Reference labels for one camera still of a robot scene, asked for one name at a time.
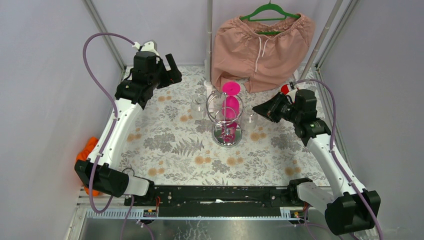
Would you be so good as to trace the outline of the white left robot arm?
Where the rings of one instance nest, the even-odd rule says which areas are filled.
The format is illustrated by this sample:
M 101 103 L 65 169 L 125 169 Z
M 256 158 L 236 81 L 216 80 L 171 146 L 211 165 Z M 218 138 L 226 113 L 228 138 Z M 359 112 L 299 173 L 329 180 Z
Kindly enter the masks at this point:
M 135 123 L 152 98 L 155 89 L 161 89 L 182 81 L 172 54 L 166 60 L 150 51 L 139 51 L 133 58 L 131 79 L 124 79 L 116 89 L 114 106 L 108 123 L 93 151 L 85 160 L 77 160 L 74 170 L 87 188 L 121 197 L 135 195 L 144 206 L 152 204 L 154 182 L 142 177 L 130 176 L 118 170 L 121 153 Z

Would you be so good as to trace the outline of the red plastic wine glass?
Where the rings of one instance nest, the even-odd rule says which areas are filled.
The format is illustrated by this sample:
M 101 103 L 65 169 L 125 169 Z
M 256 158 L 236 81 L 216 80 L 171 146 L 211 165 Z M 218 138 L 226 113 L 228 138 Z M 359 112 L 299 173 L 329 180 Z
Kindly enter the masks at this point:
M 288 95 L 290 92 L 296 90 L 296 88 L 294 87 L 294 85 L 292 84 L 285 84 L 281 87 L 280 91 L 284 94 L 284 95 Z

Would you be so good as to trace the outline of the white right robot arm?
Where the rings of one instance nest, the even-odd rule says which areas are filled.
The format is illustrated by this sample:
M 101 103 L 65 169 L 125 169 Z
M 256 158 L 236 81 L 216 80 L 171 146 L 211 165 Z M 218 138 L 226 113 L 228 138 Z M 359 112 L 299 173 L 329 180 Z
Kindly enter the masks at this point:
M 317 98 L 313 91 L 294 90 L 292 95 L 279 92 L 252 109 L 273 123 L 280 120 L 292 123 L 296 136 L 316 158 L 330 184 L 332 193 L 310 180 L 292 180 L 289 183 L 292 189 L 286 193 L 291 205 L 306 202 L 317 209 L 334 235 L 376 227 L 381 198 L 375 190 L 367 190 L 343 161 L 330 128 L 317 116 Z

